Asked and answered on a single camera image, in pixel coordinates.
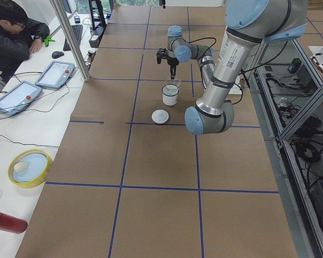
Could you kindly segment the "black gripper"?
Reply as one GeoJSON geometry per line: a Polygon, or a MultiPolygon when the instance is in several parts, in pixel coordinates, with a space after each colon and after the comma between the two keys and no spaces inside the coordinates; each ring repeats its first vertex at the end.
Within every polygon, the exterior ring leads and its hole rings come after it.
{"type": "Polygon", "coordinates": [[[179,64],[178,59],[168,57],[167,64],[170,65],[170,79],[175,79],[177,65],[179,64]]]}

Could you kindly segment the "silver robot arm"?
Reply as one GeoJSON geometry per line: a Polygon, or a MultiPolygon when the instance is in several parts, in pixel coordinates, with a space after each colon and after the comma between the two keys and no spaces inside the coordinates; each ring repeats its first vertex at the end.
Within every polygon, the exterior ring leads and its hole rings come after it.
{"type": "Polygon", "coordinates": [[[185,112],[187,129],[196,135],[221,133],[234,120],[227,95],[250,51],[260,43],[289,41],[305,33],[308,1],[229,1],[227,40],[206,89],[185,112]]]}
{"type": "Polygon", "coordinates": [[[196,40],[187,42],[183,38],[181,26],[173,25],[167,30],[167,48],[165,58],[170,66],[170,78],[175,79],[176,67],[180,62],[196,60],[199,65],[201,80],[204,88],[213,73],[215,63],[213,61],[213,49],[206,45],[194,44],[196,40]]]}

